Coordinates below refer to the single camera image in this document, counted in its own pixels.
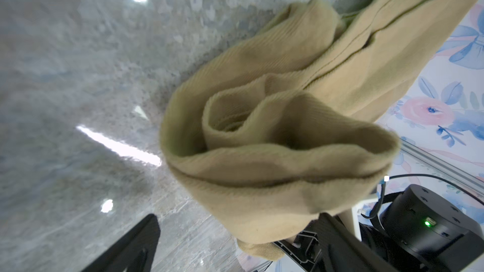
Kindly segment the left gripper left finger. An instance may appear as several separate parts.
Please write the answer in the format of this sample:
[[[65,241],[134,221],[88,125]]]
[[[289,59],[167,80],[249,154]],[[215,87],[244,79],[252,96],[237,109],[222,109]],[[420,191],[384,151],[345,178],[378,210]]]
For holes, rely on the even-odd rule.
[[[149,214],[83,272],[151,271],[159,239],[158,218]]]

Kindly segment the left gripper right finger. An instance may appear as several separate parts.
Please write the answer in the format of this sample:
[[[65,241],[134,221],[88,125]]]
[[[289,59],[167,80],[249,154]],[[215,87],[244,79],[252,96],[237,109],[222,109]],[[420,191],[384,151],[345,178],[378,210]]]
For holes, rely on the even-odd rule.
[[[317,221],[318,271],[395,271],[329,214]]]

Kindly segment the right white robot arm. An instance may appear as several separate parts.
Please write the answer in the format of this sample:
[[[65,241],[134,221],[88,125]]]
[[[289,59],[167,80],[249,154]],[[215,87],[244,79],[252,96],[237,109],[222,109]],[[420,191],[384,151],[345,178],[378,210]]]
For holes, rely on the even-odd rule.
[[[383,201],[361,238],[398,271],[463,271],[483,255],[480,224],[428,188],[410,185]]]

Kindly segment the khaki long pants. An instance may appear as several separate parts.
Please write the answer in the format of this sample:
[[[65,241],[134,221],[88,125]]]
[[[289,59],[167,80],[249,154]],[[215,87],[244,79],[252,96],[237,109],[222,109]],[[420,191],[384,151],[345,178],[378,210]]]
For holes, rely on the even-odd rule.
[[[293,3],[173,94],[160,144],[174,177],[247,254],[375,188],[400,151],[376,125],[478,0]]]

